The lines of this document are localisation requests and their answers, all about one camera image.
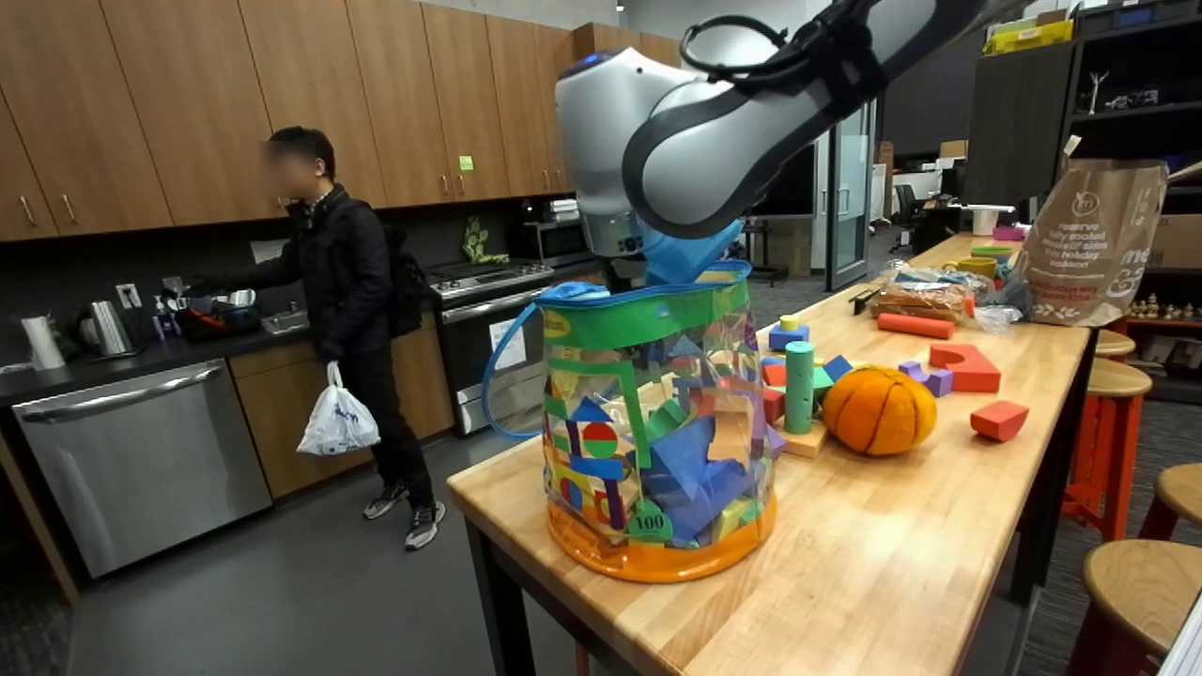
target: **stool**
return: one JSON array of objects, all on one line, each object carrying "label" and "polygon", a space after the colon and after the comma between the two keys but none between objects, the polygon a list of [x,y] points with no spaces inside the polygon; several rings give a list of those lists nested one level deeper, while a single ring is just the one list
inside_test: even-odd
[{"label": "stool", "polygon": [[1138,535],[1166,540],[1178,513],[1202,524],[1202,460],[1166,467],[1158,475],[1158,497]]},{"label": "stool", "polygon": [[1097,329],[1092,358],[1125,361],[1133,354],[1133,341],[1118,329]]},{"label": "stool", "polygon": [[1064,513],[1099,528],[1102,540],[1125,533],[1141,393],[1151,379],[1118,361],[1092,361],[1074,448],[1074,468],[1064,490]]},{"label": "stool", "polygon": [[1202,591],[1202,547],[1174,540],[1107,540],[1086,558],[1089,613],[1071,672],[1141,672],[1164,657]]}]

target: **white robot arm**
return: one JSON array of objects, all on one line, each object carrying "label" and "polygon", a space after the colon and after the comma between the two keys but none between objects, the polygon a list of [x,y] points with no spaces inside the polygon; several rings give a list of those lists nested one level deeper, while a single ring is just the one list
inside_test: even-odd
[{"label": "white robot arm", "polygon": [[[742,216],[772,174],[890,78],[961,32],[995,0],[833,0],[772,32],[719,13],[669,67],[635,48],[579,63],[555,86],[560,135],[594,255],[639,250],[639,222],[699,241]],[[777,46],[762,63],[702,63],[686,41],[748,25]]]}]

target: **orange jar base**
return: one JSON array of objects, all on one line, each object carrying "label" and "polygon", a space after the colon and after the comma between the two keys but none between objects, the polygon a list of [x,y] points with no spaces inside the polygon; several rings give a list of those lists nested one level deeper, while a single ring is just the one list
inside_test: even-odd
[{"label": "orange jar base", "polygon": [[707,547],[663,547],[647,540],[607,544],[569,509],[564,509],[560,502],[549,502],[549,533],[573,562],[598,575],[643,583],[643,584],[669,584],[669,583],[719,575],[732,562],[748,558],[772,533],[772,524],[777,524],[777,500],[769,497],[762,502],[758,520],[741,524]]}]

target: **brown paper bag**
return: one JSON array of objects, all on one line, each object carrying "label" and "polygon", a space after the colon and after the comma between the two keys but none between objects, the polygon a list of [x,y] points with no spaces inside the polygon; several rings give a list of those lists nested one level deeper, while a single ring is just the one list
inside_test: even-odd
[{"label": "brown paper bag", "polygon": [[1102,325],[1125,316],[1164,192],[1159,162],[1071,162],[1017,255],[1031,294],[1030,318]]}]

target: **sneaker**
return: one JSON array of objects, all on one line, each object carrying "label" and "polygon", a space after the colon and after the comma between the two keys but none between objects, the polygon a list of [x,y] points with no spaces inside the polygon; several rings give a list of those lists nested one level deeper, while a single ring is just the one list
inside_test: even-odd
[{"label": "sneaker", "polygon": [[443,513],[446,513],[446,502],[440,502],[440,500],[430,505],[414,505],[405,547],[418,552],[418,547],[430,544],[440,535]]},{"label": "sneaker", "polygon": [[362,519],[374,520],[383,519],[391,505],[399,505],[410,497],[405,484],[383,487],[366,505]]}]

